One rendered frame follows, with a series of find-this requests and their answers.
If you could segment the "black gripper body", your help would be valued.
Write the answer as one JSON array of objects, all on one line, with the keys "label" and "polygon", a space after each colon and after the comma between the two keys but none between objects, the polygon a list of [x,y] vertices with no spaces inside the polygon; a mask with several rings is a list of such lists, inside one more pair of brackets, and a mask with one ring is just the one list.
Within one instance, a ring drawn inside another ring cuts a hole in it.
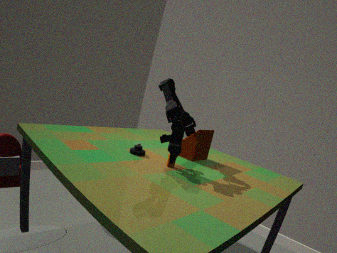
[{"label": "black gripper body", "polygon": [[175,134],[172,131],[172,134],[173,134],[173,143],[169,142],[168,150],[181,153],[181,149],[182,149],[181,144],[182,144],[184,132],[181,132],[180,134]]}]

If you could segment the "orange knob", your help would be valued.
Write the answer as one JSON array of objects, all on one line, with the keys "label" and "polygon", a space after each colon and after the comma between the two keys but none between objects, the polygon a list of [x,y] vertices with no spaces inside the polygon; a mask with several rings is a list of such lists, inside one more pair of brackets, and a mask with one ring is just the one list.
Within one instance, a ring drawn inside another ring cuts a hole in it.
[{"label": "orange knob", "polygon": [[166,166],[168,166],[168,167],[170,167],[170,168],[174,168],[175,162],[176,162],[176,160],[173,162],[173,164],[170,164],[170,154],[169,154],[169,155],[168,155],[168,161],[167,161]]}]

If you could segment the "dark grey round pedestal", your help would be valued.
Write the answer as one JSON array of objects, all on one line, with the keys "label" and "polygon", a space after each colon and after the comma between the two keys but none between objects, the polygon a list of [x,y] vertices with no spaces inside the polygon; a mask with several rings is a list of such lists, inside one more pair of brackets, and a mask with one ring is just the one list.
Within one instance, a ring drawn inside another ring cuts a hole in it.
[{"label": "dark grey round pedestal", "polygon": [[137,143],[137,145],[134,145],[134,148],[130,148],[130,153],[137,155],[137,156],[144,156],[145,150],[142,149],[142,146],[140,146],[140,143]]}]

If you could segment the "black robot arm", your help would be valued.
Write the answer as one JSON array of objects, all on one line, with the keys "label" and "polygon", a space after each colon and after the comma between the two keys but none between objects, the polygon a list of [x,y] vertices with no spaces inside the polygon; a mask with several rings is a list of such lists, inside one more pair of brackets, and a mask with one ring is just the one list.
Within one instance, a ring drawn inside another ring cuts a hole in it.
[{"label": "black robot arm", "polygon": [[[166,99],[166,116],[168,122],[171,123],[171,130],[175,134],[180,134],[181,132],[185,132],[186,136],[190,136],[195,133],[194,127],[196,127],[196,123],[192,116],[189,113],[185,112],[176,93],[175,93],[175,83],[173,79],[167,79],[163,82],[160,82],[159,89],[164,93],[164,97]],[[192,124],[193,123],[193,124]],[[191,125],[190,125],[191,124]],[[190,126],[189,126],[190,125]],[[173,143],[173,134],[160,136],[161,144],[164,142],[172,142]]]}]

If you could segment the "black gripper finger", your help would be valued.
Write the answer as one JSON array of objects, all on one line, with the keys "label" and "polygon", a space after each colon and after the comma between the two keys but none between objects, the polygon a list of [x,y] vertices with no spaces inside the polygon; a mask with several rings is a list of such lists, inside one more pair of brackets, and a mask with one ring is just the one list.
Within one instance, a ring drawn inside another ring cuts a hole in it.
[{"label": "black gripper finger", "polygon": [[170,164],[173,164],[173,162],[176,160],[176,158],[178,157],[180,153],[175,152],[175,151],[169,151],[169,150],[168,152],[170,153]]}]

